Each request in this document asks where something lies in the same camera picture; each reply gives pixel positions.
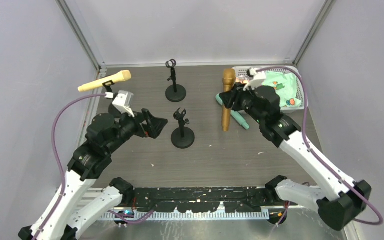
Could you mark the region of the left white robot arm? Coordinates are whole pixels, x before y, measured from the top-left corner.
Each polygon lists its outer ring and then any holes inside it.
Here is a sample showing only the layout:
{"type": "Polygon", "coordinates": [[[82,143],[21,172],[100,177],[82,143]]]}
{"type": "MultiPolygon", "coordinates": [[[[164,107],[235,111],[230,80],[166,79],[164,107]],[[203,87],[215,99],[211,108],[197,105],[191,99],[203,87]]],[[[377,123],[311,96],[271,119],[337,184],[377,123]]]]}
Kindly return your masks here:
{"type": "Polygon", "coordinates": [[[159,137],[168,124],[154,117],[148,109],[113,116],[96,115],[87,128],[86,141],[78,147],[67,165],[64,182],[43,215],[33,225],[23,227],[22,240],[78,240],[104,213],[133,199],[133,186],[118,177],[106,190],[82,209],[77,209],[83,196],[111,164],[112,154],[133,136],[159,137]]]}

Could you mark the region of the gold microphone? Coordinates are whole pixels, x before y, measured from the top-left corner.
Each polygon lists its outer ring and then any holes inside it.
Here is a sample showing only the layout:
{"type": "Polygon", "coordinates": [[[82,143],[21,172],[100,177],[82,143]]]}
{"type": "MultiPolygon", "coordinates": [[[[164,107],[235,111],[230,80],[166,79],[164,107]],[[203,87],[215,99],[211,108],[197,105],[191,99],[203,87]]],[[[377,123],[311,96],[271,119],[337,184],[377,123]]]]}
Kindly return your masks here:
{"type": "Polygon", "coordinates": [[[231,118],[231,105],[230,100],[232,98],[231,90],[236,81],[236,72],[233,68],[226,68],[222,74],[223,93],[220,94],[220,98],[223,102],[222,114],[221,114],[221,129],[223,132],[227,132],[230,127],[231,118]]]}

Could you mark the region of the beige microphone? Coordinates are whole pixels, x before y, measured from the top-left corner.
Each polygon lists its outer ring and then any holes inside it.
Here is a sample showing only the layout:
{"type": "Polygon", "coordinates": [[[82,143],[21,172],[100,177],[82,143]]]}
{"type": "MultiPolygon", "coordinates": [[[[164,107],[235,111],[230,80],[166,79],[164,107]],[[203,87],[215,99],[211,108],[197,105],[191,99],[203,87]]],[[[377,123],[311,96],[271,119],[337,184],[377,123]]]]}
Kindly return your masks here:
{"type": "Polygon", "coordinates": [[[83,84],[77,88],[79,92],[87,92],[101,87],[112,86],[119,82],[126,82],[132,78],[129,70],[121,70],[116,74],[83,84]]]}

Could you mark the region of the mint green microphone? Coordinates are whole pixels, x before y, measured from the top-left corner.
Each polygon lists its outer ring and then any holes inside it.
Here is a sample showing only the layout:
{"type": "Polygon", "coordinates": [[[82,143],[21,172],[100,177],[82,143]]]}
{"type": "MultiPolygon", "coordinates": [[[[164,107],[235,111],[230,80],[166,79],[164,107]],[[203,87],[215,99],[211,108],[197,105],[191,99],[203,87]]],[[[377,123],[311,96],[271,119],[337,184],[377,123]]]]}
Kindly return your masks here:
{"type": "MultiPolygon", "coordinates": [[[[216,101],[223,107],[223,101],[222,99],[220,98],[220,94],[218,93],[216,96],[215,96],[215,99],[216,101]]],[[[245,130],[249,130],[250,129],[250,126],[249,124],[247,123],[247,121],[245,120],[245,118],[237,111],[233,111],[231,110],[230,111],[230,114],[231,116],[236,120],[236,122],[242,126],[245,130]]]]}

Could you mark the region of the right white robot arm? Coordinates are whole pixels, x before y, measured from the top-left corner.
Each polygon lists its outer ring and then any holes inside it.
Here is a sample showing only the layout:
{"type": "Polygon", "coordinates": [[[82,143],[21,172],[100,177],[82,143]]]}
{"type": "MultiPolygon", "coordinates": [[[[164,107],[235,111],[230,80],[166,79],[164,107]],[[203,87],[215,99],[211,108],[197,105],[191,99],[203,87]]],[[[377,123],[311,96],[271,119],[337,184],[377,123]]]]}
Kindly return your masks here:
{"type": "Polygon", "coordinates": [[[335,231],[342,230],[366,209],[371,185],[365,180],[355,181],[310,143],[299,124],[281,112],[280,97],[272,87],[246,90],[244,84],[236,84],[219,97],[227,109],[245,111],[259,124],[262,135],[291,156],[318,185],[304,186],[279,175],[265,185],[279,200],[318,213],[335,231]]]}

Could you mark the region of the black mic stand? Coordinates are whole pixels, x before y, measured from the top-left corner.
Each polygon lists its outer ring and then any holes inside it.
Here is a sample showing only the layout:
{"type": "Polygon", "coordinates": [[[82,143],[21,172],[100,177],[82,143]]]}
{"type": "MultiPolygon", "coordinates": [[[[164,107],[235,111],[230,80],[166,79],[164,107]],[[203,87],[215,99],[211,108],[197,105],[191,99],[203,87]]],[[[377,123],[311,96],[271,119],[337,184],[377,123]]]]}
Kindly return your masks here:
{"type": "Polygon", "coordinates": [[[189,119],[185,118],[186,109],[180,112],[179,107],[173,114],[175,120],[178,121],[178,128],[171,134],[171,142],[178,149],[187,149],[195,142],[195,133],[192,129],[186,127],[190,123],[189,119]]]}
{"type": "MultiPolygon", "coordinates": [[[[115,83],[112,80],[106,81],[102,84],[102,86],[105,88],[105,98],[111,101],[113,101],[118,95],[117,93],[114,93],[112,90],[112,86],[114,84],[115,83]]],[[[117,110],[112,103],[108,106],[108,113],[111,114],[116,119],[120,119],[122,116],[120,111],[117,110]]]]}
{"type": "Polygon", "coordinates": [[[187,95],[186,89],[182,85],[177,84],[176,65],[175,59],[170,59],[165,63],[165,66],[170,69],[170,77],[167,81],[172,81],[172,85],[165,91],[165,96],[167,100],[173,103],[181,102],[187,95]]]}

